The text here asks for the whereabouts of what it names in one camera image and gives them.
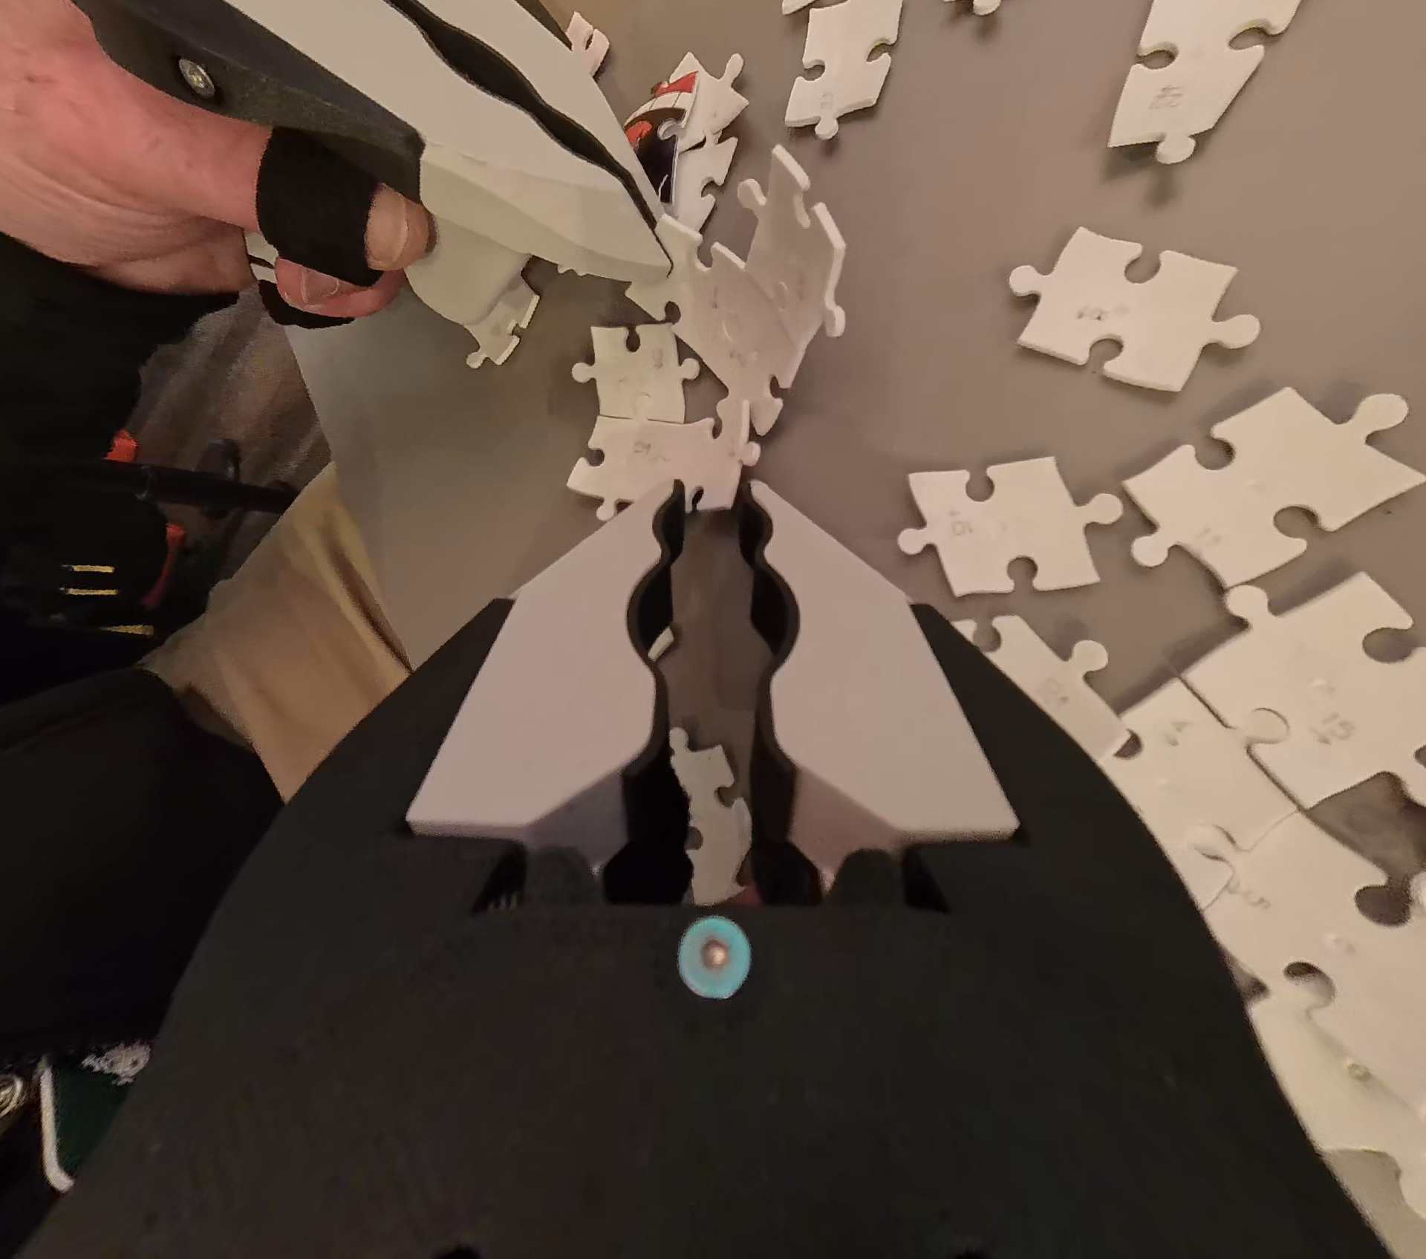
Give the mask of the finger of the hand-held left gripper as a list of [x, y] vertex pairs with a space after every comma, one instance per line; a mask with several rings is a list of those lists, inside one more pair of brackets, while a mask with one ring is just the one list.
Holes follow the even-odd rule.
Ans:
[[524, 259], [607, 281], [662, 281], [672, 261], [624, 185], [537, 119], [467, 83], [384, 0], [225, 0], [415, 128], [419, 204]]
[[621, 118], [541, 0], [414, 0], [431, 41], [474, 85], [532, 114], [584, 162], [612, 172], [649, 226], [662, 217]]

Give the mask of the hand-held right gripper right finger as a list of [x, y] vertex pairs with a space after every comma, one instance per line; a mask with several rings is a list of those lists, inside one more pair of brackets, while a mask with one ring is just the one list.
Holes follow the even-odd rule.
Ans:
[[817, 906], [864, 852], [1012, 839], [1018, 819], [889, 578], [764, 483], [739, 488], [757, 682], [749, 797], [764, 906]]

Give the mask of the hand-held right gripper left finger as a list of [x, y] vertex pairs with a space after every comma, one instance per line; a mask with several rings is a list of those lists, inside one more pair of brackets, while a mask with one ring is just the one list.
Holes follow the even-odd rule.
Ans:
[[426, 770], [415, 836], [570, 850], [609, 901], [688, 899], [662, 655], [688, 493], [658, 483], [522, 586]]

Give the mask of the joined white puzzle section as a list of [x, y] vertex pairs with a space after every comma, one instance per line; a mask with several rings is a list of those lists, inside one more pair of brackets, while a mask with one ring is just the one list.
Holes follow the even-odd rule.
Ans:
[[567, 488], [600, 523], [670, 483], [691, 509], [730, 509], [812, 344], [845, 336], [847, 238], [789, 146], [771, 150], [764, 183], [739, 183], [739, 204], [755, 217], [743, 258], [704, 249], [700, 232], [665, 217], [672, 273], [628, 290], [645, 320], [592, 327], [571, 368], [600, 411]]

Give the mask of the puzzle pieces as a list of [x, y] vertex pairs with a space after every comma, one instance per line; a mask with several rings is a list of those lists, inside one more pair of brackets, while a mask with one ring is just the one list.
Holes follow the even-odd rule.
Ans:
[[[623, 0], [635, 49], [678, 12], [779, 27], [775, 0]], [[1095, 725], [1229, 955], [1329, 1150], [1394, 1157], [1425, 1202], [1425, 906], [1348, 918], [1372, 881], [1313, 815], [1371, 776], [1425, 804], [1425, 627], [1365, 572], [1301, 606], [1269, 578], [1320, 534], [1407, 529], [1425, 572], [1425, 0], [912, 0], [902, 70], [832, 164], [874, 324], [855, 382], [910, 411], [904, 555], [958, 599], [1118, 591], [1103, 629], [1168, 646], [1177, 586], [1249, 606], [1206, 662]]]

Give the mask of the person's left forearm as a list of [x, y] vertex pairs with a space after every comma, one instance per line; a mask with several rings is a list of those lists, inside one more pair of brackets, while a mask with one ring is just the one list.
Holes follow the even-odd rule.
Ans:
[[3, 466], [105, 457], [154, 352], [235, 298], [133, 291], [3, 235]]

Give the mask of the red black printed puzzle piece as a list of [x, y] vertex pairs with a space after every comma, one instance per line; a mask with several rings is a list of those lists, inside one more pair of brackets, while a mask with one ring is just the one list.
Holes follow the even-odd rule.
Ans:
[[637, 162], [666, 210], [673, 207], [681, 155], [716, 134], [721, 97], [716, 77], [694, 54], [686, 54], [623, 123]]

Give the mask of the person's left hand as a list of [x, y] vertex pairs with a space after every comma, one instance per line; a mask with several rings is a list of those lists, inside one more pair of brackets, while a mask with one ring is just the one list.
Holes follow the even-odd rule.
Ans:
[[257, 284], [274, 128], [122, 70], [72, 0], [3, 0], [3, 235], [129, 291]]

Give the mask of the person's beige trousers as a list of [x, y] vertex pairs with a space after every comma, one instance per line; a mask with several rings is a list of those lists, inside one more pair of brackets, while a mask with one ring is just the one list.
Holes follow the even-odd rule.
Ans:
[[337, 465], [141, 668], [197, 725], [259, 756], [278, 795], [294, 800], [414, 674]]

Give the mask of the green white shoe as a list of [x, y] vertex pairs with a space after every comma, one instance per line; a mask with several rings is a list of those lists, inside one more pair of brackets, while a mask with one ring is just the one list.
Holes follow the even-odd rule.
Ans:
[[63, 1196], [151, 1061], [149, 1040], [3, 1064], [3, 1196]]

